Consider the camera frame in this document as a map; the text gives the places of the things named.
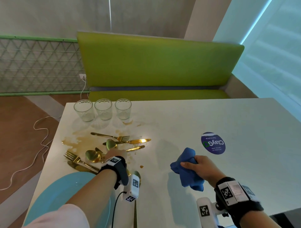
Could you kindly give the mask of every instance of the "gold fork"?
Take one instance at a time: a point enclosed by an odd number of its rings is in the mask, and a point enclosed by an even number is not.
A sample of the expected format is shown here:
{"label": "gold fork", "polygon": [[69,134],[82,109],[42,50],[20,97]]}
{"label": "gold fork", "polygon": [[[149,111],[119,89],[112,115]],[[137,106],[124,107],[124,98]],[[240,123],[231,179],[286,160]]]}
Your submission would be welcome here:
{"label": "gold fork", "polygon": [[111,138],[115,138],[118,141],[127,141],[129,140],[130,136],[119,136],[119,137],[115,137],[115,136],[111,136],[111,135],[106,135],[106,134],[99,134],[96,132],[91,132],[91,135],[97,135],[97,136],[103,136],[103,137],[111,137]]}
{"label": "gold fork", "polygon": [[83,167],[86,167],[88,169],[90,169],[91,171],[97,172],[97,168],[92,166],[92,165],[88,165],[87,163],[83,162],[79,156],[75,155],[74,153],[70,152],[70,151],[66,151],[66,153],[64,154],[64,156],[69,159],[70,161],[77,163]]}

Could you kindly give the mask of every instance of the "round purple sticker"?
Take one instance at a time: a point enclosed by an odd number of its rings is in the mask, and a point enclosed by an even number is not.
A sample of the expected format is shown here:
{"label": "round purple sticker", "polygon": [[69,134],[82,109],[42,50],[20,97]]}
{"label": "round purple sticker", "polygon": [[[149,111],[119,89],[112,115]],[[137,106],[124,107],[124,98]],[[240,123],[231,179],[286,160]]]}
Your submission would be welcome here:
{"label": "round purple sticker", "polygon": [[201,137],[201,141],[210,153],[222,154],[226,150],[226,145],[222,138],[212,132],[205,132]]}

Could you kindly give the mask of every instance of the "pink sleeve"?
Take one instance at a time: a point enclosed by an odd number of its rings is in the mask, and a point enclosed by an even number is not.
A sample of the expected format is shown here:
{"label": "pink sleeve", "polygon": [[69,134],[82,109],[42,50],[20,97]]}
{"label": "pink sleeve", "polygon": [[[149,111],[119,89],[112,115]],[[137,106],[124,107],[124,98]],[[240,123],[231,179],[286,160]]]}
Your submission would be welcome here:
{"label": "pink sleeve", "polygon": [[65,204],[57,211],[48,212],[25,228],[90,228],[85,213],[73,204]]}

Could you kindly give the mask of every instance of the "light blue plate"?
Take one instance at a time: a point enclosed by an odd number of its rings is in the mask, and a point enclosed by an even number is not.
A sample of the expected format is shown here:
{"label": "light blue plate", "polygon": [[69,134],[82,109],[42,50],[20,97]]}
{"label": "light blue plate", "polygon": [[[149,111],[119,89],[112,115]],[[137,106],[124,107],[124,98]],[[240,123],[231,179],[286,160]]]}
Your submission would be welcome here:
{"label": "light blue plate", "polygon": [[[92,173],[76,172],[68,174],[53,182],[41,193],[31,207],[24,226],[47,212],[56,211],[93,177],[95,177],[95,175]],[[98,220],[97,228],[105,228],[107,226],[110,205],[111,199]]]}

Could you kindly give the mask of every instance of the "green trim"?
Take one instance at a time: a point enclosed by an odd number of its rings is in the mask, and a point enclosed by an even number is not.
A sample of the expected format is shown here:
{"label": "green trim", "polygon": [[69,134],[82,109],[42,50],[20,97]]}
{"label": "green trim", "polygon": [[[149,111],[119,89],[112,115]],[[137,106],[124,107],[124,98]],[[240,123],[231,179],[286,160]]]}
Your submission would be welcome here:
{"label": "green trim", "polygon": [[21,40],[41,40],[41,41],[59,41],[59,42],[77,42],[77,39],[45,38],[17,35],[0,35],[0,39],[21,39]]}
{"label": "green trim", "polygon": [[81,91],[67,91],[67,92],[36,92],[36,93],[0,93],[0,97],[4,96],[34,96],[34,95],[52,95],[52,94],[80,94]]}

